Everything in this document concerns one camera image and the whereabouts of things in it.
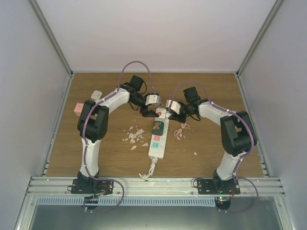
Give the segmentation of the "green dragon cube adapter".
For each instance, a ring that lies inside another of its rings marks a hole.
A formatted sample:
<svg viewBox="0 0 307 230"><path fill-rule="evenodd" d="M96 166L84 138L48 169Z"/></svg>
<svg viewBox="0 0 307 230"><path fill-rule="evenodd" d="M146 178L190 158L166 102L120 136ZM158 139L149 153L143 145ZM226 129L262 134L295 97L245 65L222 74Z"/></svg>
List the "green dragon cube adapter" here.
<svg viewBox="0 0 307 230"><path fill-rule="evenodd" d="M152 126L152 134L156 136L162 136L164 133L164 122L154 121Z"/></svg>

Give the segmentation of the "white power strip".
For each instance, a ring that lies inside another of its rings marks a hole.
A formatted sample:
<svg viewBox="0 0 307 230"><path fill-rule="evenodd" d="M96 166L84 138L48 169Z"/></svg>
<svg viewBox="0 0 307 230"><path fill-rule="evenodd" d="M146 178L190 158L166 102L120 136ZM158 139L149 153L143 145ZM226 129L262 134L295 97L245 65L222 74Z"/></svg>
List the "white power strip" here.
<svg viewBox="0 0 307 230"><path fill-rule="evenodd" d="M165 119L155 118L154 121L162 121L164 122L164 133L162 136L156 136L152 134L151 142L149 145L149 152L148 156L151 158L157 158L159 160L164 158L165 154L165 147L166 147L166 140L167 140L167 133L169 128L169 116L171 114L166 112Z"/></svg>

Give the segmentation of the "white rounded square adapter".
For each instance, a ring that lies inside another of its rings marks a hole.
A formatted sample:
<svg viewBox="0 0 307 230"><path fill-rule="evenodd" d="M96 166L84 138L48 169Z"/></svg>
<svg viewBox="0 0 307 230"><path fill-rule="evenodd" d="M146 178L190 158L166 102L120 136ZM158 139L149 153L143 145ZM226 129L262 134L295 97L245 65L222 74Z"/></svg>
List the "white rounded square adapter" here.
<svg viewBox="0 0 307 230"><path fill-rule="evenodd" d="M92 99L93 101L96 101L96 100L101 99L102 96L103 96L103 93L102 93L101 91L95 90L95 91L93 91L93 93L92 93L92 95L91 95L91 99Z"/></svg>

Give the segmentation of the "pink cube socket adapter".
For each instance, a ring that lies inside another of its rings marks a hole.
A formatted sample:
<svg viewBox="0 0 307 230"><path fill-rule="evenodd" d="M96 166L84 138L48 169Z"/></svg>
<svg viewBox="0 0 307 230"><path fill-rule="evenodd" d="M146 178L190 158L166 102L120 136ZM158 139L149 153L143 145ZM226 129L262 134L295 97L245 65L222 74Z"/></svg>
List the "pink cube socket adapter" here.
<svg viewBox="0 0 307 230"><path fill-rule="evenodd" d="M76 106L75 106L75 108L74 108L74 113L78 116L78 117L80 117L81 116L81 113L82 113L82 109L83 109L83 103L77 103L76 104Z"/></svg>

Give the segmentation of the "white cube adapter red print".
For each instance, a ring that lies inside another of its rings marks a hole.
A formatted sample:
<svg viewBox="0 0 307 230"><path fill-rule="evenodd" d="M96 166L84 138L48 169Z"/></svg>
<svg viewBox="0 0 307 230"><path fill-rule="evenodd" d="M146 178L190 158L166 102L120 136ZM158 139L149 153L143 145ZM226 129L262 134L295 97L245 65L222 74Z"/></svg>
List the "white cube adapter red print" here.
<svg viewBox="0 0 307 230"><path fill-rule="evenodd" d="M166 109L165 108L158 107L155 112L158 114L157 118L165 119L165 117L166 117Z"/></svg>

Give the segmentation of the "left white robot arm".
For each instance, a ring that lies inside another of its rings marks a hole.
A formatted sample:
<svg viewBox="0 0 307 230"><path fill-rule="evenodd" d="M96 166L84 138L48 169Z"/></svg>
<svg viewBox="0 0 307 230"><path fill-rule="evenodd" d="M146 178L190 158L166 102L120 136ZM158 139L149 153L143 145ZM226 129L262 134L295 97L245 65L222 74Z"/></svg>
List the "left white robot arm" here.
<svg viewBox="0 0 307 230"><path fill-rule="evenodd" d="M85 101L77 125L83 143L83 159L77 179L82 182L82 188L87 193L95 193L99 188L99 147L107 133L109 115L124 104L133 104L140 109L143 117L158 117L148 107L160 105L160 95L157 92L143 95L140 93L143 84L144 80L134 75L130 82L119 84L104 98Z"/></svg>

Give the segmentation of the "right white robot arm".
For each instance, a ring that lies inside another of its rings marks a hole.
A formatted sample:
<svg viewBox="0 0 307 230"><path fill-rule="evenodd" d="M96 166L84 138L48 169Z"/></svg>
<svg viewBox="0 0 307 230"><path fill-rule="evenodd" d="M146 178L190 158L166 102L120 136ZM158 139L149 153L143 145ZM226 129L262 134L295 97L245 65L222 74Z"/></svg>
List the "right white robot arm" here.
<svg viewBox="0 0 307 230"><path fill-rule="evenodd" d="M183 91L186 103L167 100L170 120L185 123L187 117L194 115L209 119L221 130L224 156L213 174L213 190L225 193L235 183L237 170L242 160L249 155L257 144L257 137L249 114L246 111L235 112L214 103L209 97L201 99L195 87Z"/></svg>

